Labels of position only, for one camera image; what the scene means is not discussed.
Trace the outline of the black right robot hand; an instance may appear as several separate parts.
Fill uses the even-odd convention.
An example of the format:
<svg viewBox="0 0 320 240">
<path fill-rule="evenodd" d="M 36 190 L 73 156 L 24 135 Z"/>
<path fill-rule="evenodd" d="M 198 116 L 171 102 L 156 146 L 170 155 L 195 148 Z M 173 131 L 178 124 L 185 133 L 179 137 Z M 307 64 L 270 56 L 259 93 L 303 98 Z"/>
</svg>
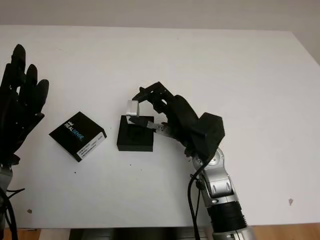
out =
<svg viewBox="0 0 320 240">
<path fill-rule="evenodd" d="M 132 100 L 138 103 L 148 101 L 157 113 L 165 114 L 167 121 L 154 123 L 147 120 L 146 117 L 130 116 L 128 120 L 131 123 L 177 140 L 185 147 L 184 154 L 187 157 L 195 156 L 191 126 L 197 122 L 199 117 L 185 98 L 173 95 L 162 83 L 156 82 L 147 88 L 140 87 L 139 93 Z"/>
</svg>

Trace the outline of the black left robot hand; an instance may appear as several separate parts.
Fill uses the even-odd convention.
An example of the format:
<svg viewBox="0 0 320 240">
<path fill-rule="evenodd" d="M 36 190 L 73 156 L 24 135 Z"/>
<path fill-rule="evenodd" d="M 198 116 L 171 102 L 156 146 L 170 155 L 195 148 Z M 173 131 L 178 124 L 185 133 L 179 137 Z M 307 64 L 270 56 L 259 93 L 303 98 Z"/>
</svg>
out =
<svg viewBox="0 0 320 240">
<path fill-rule="evenodd" d="M 6 64 L 0 84 L 0 163 L 17 165 L 16 151 L 45 117 L 42 109 L 49 92 L 49 81 L 38 80 L 34 64 L 26 68 L 26 50 L 17 44 Z"/>
</svg>

